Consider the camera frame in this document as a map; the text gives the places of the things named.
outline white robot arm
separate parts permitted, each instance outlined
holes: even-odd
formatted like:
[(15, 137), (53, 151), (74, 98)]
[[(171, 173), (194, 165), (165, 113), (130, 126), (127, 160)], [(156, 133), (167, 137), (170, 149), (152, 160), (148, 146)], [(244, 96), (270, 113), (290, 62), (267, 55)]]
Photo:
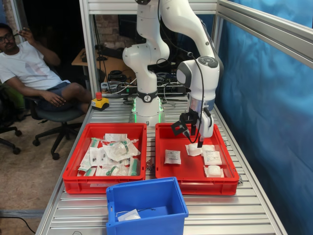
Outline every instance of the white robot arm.
[(201, 20), (191, 9), (188, 0), (160, 0), (161, 16), (164, 24), (172, 31), (185, 34), (193, 39), (201, 55), (198, 59), (182, 62), (177, 70), (177, 80), (189, 88), (189, 112), (182, 114), (172, 128), (175, 134), (190, 136), (186, 124), (199, 128), (199, 142), (213, 134), (214, 120), (210, 111), (214, 107), (215, 90), (218, 85), (223, 64), (213, 47), (213, 43), (203, 27)]
[[(133, 45), (124, 50), (123, 59), (137, 76), (138, 92), (135, 99), (137, 115), (152, 117), (161, 112), (157, 96), (157, 77), (147, 69), (158, 59), (168, 59), (169, 48), (159, 31), (159, 15), (172, 31), (192, 38), (201, 55), (200, 58), (182, 62), (177, 70), (177, 79), (189, 88), (189, 112), (182, 114), (172, 129), (175, 134), (195, 135), (198, 128), (199, 142), (213, 134), (213, 118), (210, 111), (215, 101), (215, 90), (223, 72), (223, 64), (201, 20), (191, 9), (188, 0), (135, 0), (138, 3), (137, 30), (147, 43)], [(189, 133), (186, 124), (192, 125)]]

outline glasses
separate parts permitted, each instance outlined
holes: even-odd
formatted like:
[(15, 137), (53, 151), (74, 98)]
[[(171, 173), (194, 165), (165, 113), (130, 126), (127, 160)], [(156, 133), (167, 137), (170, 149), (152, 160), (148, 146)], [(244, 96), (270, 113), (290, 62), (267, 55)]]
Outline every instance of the glasses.
[(3, 44), (5, 42), (5, 39), (8, 41), (12, 40), (14, 38), (13, 34), (9, 33), (6, 34), (4, 37), (0, 37), (0, 44)]

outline red plastic crate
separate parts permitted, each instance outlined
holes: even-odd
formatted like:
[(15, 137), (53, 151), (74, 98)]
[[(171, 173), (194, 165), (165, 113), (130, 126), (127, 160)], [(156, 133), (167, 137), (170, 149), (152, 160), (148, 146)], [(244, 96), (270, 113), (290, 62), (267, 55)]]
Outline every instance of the red plastic crate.
[[(215, 145), (222, 159), (221, 168), (224, 178), (207, 178), (203, 169), (203, 156), (188, 156), (185, 145), (190, 141), (183, 134), (175, 136), (171, 124), (156, 125), (156, 177), (175, 176), (179, 182), (182, 194), (193, 195), (234, 195), (236, 193), (239, 175), (224, 144), (217, 125), (214, 125), (213, 136), (204, 139), (203, 144)], [(181, 164), (164, 164), (165, 150), (180, 151)]]
[[(77, 176), (78, 168), (88, 147), (91, 138), (103, 139), (106, 133), (127, 134), (130, 140), (139, 139), (134, 143), (140, 151), (139, 176)], [(75, 147), (63, 174), (63, 181), (67, 193), (106, 193), (106, 188), (119, 183), (145, 180), (146, 178), (146, 151), (147, 151), (147, 125), (143, 123), (93, 123), (87, 124)]]

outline man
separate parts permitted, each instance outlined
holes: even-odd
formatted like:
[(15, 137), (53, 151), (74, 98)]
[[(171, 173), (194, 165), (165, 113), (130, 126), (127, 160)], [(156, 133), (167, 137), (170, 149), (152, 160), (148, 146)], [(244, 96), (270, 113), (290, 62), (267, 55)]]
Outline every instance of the man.
[(18, 34), (27, 41), (16, 45), (12, 29), (0, 23), (1, 82), (24, 96), (41, 96), (38, 106), (44, 110), (64, 111), (74, 106), (86, 113), (91, 93), (77, 83), (62, 81), (50, 70), (47, 64), (60, 64), (58, 55), (38, 43), (29, 29)]

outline chair wheel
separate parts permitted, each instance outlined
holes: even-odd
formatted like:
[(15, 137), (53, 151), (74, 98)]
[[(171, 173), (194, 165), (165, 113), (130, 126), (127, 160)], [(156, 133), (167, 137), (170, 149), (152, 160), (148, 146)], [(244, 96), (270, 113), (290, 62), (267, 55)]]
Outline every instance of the chair wheel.
[(39, 140), (34, 140), (34, 141), (33, 141), (33, 145), (35, 145), (35, 146), (39, 146), (39, 145), (40, 145)]
[(22, 135), (22, 132), (18, 130), (18, 131), (15, 132), (15, 135), (16, 135), (16, 136), (21, 136), (21, 135)]
[(14, 153), (15, 155), (18, 155), (20, 152), (21, 152), (21, 150), (20, 150), (19, 148), (14, 148), (14, 149), (13, 149), (13, 153)]
[(54, 153), (54, 154), (52, 154), (52, 158), (53, 158), (53, 160), (59, 160), (60, 159), (60, 154)]

